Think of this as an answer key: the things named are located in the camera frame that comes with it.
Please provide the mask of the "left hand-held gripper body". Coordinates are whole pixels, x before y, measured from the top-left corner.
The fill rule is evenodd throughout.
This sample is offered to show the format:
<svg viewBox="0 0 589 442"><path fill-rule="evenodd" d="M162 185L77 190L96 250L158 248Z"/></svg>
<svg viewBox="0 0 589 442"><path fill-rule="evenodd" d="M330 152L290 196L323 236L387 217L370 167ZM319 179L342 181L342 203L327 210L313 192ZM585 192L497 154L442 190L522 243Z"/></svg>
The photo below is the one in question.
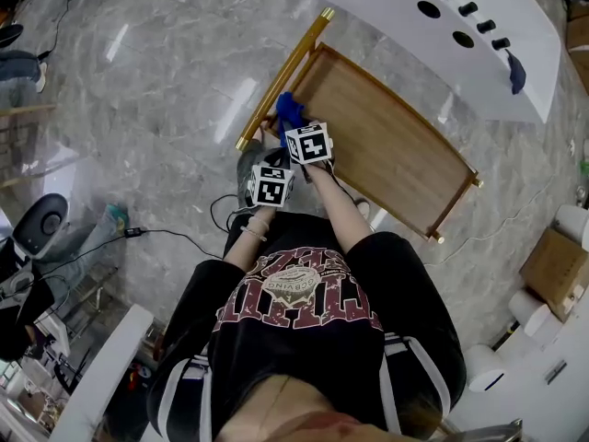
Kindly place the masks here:
<svg viewBox="0 0 589 442"><path fill-rule="evenodd" d="M294 182L295 172L254 165L248 180L250 199L255 206L284 207Z"/></svg>

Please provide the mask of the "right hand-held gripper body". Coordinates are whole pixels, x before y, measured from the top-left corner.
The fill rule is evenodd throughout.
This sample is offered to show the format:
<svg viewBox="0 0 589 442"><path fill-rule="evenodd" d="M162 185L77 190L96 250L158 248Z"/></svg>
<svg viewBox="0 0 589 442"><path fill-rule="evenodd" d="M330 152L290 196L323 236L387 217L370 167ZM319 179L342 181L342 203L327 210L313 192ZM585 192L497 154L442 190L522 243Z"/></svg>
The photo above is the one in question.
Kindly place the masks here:
<svg viewBox="0 0 589 442"><path fill-rule="evenodd" d="M334 144L325 122L314 122L299 128L289 125L284 135L289 156L299 165L333 158Z"/></svg>

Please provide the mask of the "blue cloth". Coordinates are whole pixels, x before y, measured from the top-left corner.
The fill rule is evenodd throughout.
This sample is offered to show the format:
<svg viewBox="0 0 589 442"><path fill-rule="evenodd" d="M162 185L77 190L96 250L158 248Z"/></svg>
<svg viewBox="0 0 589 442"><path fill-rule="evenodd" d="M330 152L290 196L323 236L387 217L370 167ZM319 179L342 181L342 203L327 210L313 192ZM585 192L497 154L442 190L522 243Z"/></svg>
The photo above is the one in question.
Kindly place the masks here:
<svg viewBox="0 0 589 442"><path fill-rule="evenodd" d="M285 133L308 125L304 118L305 106L296 102L291 92L282 93L276 102L276 114L279 123L278 134L281 147L287 147Z"/></svg>

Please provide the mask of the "person's left forearm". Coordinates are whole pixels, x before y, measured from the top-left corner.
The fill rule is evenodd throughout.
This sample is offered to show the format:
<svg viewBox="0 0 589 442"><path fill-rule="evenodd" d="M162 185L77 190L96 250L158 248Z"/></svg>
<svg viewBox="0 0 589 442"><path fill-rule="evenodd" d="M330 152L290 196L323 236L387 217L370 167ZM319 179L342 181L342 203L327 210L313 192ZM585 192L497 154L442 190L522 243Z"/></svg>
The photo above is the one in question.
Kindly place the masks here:
<svg viewBox="0 0 589 442"><path fill-rule="evenodd" d="M235 265L244 273L248 272L256 261L257 252L262 242L266 241L266 234L275 217L276 209L262 206L248 222L240 228L240 235L223 258L224 262Z"/></svg>

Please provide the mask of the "person's right forearm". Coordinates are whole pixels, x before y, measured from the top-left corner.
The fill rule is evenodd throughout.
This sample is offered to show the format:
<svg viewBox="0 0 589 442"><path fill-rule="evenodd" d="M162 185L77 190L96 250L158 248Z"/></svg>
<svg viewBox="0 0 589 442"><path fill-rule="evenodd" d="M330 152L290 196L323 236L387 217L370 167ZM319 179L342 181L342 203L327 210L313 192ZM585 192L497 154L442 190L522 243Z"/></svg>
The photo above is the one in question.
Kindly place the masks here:
<svg viewBox="0 0 589 442"><path fill-rule="evenodd" d="M337 241L344 253L372 234L372 229L353 200L323 168L307 164L306 172L325 207Z"/></svg>

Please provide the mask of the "dark cloth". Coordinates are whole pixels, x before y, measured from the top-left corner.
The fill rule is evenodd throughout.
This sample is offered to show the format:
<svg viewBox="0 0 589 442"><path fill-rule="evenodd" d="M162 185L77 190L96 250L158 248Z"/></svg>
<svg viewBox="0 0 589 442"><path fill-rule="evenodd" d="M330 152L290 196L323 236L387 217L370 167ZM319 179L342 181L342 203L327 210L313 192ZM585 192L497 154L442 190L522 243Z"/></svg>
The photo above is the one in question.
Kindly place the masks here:
<svg viewBox="0 0 589 442"><path fill-rule="evenodd" d="M507 53L507 61L510 67L511 91L513 95L518 95L525 87L527 74L520 60L510 51L505 51Z"/></svg>

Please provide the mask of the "person's black printed t-shirt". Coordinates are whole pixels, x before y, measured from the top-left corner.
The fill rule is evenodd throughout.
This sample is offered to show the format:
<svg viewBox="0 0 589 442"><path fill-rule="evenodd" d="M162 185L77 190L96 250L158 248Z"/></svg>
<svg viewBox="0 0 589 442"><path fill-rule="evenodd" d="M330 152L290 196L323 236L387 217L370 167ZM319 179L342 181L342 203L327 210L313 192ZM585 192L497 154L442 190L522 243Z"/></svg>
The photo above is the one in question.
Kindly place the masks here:
<svg viewBox="0 0 589 442"><path fill-rule="evenodd" d="M330 222L279 213L253 265L198 264L147 398L166 442L211 442L264 379L317 389L361 423L428 437L467 371L454 324L409 242L376 232L349 251Z"/></svg>

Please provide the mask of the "person's chin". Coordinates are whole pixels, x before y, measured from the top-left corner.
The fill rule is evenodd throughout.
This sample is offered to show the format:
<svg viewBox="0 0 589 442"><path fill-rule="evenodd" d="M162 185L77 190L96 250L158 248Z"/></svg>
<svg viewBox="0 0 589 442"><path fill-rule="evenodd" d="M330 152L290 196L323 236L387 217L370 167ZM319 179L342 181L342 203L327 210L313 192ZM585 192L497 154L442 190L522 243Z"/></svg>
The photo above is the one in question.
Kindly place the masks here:
<svg viewBox="0 0 589 442"><path fill-rule="evenodd" d="M214 442L420 442L334 410L315 387L284 375L256 384Z"/></svg>

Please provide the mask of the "grey round-dial backpack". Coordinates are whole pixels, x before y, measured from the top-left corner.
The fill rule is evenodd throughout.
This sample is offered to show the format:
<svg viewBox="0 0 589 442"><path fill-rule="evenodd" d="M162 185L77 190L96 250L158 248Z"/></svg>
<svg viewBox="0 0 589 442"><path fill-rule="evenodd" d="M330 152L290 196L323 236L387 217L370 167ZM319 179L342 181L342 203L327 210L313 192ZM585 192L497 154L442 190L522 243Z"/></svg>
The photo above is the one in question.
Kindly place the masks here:
<svg viewBox="0 0 589 442"><path fill-rule="evenodd" d="M68 211L68 202L60 193L47 193L22 216L11 238L29 258L40 259L64 228Z"/></svg>

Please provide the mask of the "wooden bench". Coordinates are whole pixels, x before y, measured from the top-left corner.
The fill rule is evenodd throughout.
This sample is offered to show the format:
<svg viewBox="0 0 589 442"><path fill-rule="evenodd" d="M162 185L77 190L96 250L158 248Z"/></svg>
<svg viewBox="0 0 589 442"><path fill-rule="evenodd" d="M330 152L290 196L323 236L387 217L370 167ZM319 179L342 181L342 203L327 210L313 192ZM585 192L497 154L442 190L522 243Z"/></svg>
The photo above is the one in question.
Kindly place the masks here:
<svg viewBox="0 0 589 442"><path fill-rule="evenodd" d="M33 113L37 111L52 111L57 107L56 104L30 105L25 107L15 107L5 110L0 110L0 118L17 116L24 113ZM28 180L33 180L42 177L42 174L35 174L30 176L23 176L9 180L0 181L0 190L12 187Z"/></svg>

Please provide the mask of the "closed cardboard box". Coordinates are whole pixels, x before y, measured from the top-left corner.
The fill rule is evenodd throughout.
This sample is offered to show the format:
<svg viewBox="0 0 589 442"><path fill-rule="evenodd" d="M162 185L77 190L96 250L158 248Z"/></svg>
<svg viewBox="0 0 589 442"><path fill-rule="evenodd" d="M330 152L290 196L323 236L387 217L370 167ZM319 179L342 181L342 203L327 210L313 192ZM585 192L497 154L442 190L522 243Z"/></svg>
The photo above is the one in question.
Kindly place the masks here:
<svg viewBox="0 0 589 442"><path fill-rule="evenodd" d="M566 322L589 286L589 252L546 228L520 274L525 285Z"/></svg>

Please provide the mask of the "white round bin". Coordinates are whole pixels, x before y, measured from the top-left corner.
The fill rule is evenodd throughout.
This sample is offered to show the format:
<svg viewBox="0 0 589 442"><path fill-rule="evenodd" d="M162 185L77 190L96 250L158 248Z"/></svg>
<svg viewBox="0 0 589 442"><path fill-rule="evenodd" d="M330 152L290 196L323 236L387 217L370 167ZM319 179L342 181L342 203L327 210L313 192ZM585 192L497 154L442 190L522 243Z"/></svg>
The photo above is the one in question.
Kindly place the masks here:
<svg viewBox="0 0 589 442"><path fill-rule="evenodd" d="M555 216L554 228L589 250L589 210L571 204L561 205Z"/></svg>

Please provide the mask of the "open cardboard box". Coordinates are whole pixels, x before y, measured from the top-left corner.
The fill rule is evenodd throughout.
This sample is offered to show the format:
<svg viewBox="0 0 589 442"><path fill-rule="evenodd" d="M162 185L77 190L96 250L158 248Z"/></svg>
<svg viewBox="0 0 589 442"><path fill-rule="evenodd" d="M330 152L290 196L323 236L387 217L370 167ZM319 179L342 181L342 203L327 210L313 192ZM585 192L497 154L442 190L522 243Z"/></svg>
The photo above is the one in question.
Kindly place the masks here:
<svg viewBox="0 0 589 442"><path fill-rule="evenodd" d="M589 95L589 3L573 2L569 6L566 48Z"/></svg>

